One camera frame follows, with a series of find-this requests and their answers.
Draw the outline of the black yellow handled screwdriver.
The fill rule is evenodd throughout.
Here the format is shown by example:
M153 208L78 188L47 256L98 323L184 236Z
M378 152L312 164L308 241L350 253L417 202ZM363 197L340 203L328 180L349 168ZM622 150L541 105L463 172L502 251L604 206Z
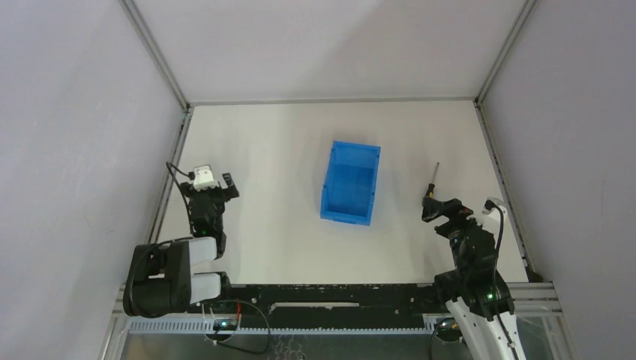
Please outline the black yellow handled screwdriver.
M440 162L436 162L433 168L433 175L431 176L431 179L428 182L426 191L424 193L424 197L434 197L434 189L435 189L436 177L439 171L439 167L440 167Z

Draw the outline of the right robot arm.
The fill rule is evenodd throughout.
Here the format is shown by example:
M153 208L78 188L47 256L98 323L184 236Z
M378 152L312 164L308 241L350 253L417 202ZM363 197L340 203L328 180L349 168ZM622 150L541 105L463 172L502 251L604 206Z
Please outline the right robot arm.
M459 199L441 201L431 193L422 200L421 219L445 222L435 232L448 240L454 268L433 280L433 301L450 313L455 334L474 359L525 359L515 304L497 270L506 210L489 198L481 214Z

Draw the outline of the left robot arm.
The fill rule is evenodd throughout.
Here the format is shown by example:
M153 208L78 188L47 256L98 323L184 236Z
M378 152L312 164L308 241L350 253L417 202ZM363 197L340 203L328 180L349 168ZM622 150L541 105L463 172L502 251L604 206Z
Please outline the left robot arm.
M196 273L194 266L219 260L225 253L226 204L239 197L230 173L220 185L212 175L194 173L178 189L186 205L190 234L133 251L123 308L128 316L158 318L187 311L205 303L218 313L228 311L234 292L223 285L223 272Z

